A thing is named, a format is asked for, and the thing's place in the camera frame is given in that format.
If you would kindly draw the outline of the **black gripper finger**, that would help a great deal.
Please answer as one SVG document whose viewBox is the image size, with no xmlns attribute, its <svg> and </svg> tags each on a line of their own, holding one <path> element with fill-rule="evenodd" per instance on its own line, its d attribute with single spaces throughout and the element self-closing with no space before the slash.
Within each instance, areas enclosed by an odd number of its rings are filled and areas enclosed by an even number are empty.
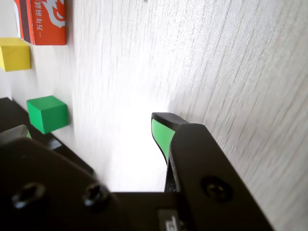
<svg viewBox="0 0 308 231">
<path fill-rule="evenodd" d="M 123 231 L 126 218 L 104 185 L 21 125 L 0 135 L 0 228 Z"/>
<path fill-rule="evenodd" d="M 205 125 L 154 112 L 152 136 L 194 231 L 270 231 L 272 226 Z"/>
</svg>

